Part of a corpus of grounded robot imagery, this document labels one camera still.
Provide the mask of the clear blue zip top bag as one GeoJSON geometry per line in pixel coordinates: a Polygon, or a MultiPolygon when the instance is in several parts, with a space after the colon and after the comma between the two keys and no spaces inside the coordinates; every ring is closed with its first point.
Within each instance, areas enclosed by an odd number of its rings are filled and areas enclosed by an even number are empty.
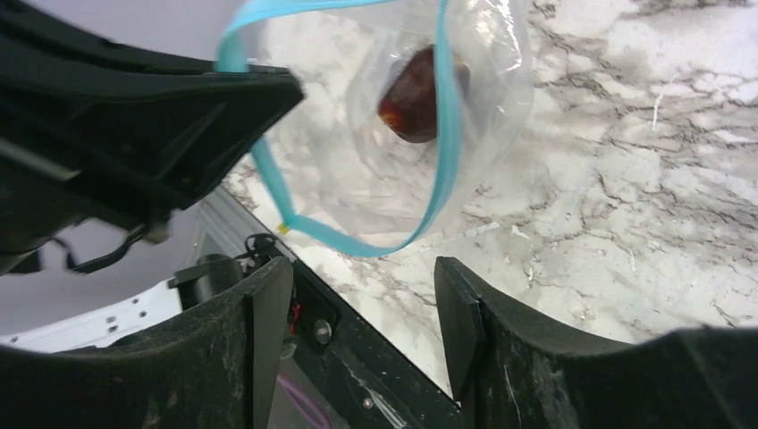
{"type": "Polygon", "coordinates": [[[522,131],[532,55],[518,1],[248,1],[216,51],[222,72],[281,65],[304,99],[250,150],[282,234],[382,257],[444,228],[522,131]],[[437,138],[400,139],[376,107],[434,46],[437,138]]]}

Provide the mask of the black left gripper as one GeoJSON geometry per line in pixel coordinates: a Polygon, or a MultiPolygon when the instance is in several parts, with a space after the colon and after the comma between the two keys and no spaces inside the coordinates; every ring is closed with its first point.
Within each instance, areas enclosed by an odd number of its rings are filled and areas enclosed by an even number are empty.
{"type": "Polygon", "coordinates": [[[304,95],[282,68],[117,44],[23,1],[1,3],[1,272],[90,217],[136,242],[212,190],[304,95]]]}

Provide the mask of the dark red toy fruit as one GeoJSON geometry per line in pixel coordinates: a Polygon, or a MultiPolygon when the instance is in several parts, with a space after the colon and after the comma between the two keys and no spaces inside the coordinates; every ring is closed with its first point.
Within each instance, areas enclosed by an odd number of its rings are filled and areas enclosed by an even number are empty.
{"type": "Polygon", "coordinates": [[[377,116],[408,143],[423,144],[436,139],[434,46],[419,49],[405,63],[393,67],[398,73],[377,104],[377,116]]]}

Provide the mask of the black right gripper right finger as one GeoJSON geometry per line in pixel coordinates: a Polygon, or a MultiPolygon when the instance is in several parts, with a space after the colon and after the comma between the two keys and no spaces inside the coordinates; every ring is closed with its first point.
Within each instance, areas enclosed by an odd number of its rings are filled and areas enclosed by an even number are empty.
{"type": "Polygon", "coordinates": [[[754,428],[757,331],[628,344],[581,331],[438,257],[434,290],[468,428],[754,428]]]}

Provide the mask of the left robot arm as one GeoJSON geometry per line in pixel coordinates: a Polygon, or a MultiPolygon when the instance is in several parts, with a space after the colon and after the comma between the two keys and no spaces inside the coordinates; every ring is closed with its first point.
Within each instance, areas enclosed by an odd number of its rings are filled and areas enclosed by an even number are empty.
{"type": "Polygon", "coordinates": [[[1,343],[98,344],[176,313],[206,195],[301,99],[213,69],[235,1],[1,4],[1,343]]]}

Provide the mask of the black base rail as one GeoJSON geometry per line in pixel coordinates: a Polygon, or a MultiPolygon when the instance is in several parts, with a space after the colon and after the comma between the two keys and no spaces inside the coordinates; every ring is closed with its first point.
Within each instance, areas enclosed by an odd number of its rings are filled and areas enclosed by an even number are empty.
{"type": "Polygon", "coordinates": [[[353,428],[470,428],[446,393],[294,257],[287,316],[295,363],[353,428]]]}

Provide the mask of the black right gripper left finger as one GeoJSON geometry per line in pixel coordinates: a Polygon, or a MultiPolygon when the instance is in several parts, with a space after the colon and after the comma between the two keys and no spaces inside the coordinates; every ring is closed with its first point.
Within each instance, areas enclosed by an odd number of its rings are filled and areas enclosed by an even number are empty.
{"type": "Polygon", "coordinates": [[[106,348],[1,350],[4,428],[264,428],[293,267],[232,288],[106,348]]]}

